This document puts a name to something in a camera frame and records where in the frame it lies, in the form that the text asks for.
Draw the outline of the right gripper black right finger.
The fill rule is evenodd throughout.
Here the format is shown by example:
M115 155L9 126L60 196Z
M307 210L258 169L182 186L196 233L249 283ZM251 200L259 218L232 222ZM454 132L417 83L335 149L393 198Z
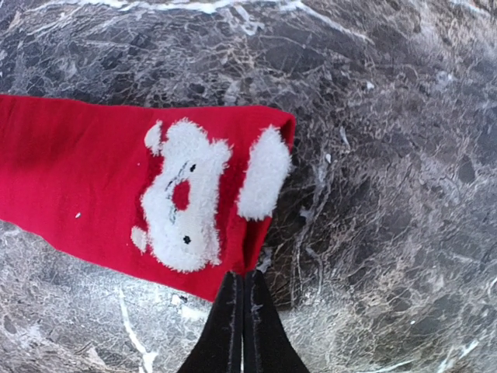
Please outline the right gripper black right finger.
M308 373L292 347L263 273L245 276L243 368L253 373Z

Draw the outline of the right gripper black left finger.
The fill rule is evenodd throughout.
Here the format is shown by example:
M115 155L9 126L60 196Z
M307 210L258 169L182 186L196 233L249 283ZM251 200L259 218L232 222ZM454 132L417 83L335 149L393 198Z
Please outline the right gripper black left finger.
M241 276L225 274L200 338L178 373L240 373L243 289Z

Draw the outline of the red santa sock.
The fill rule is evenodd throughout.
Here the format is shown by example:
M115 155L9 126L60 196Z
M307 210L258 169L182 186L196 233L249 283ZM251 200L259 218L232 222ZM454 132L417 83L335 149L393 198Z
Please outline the red santa sock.
M296 120L1 98L1 218L79 259L208 301L258 262Z

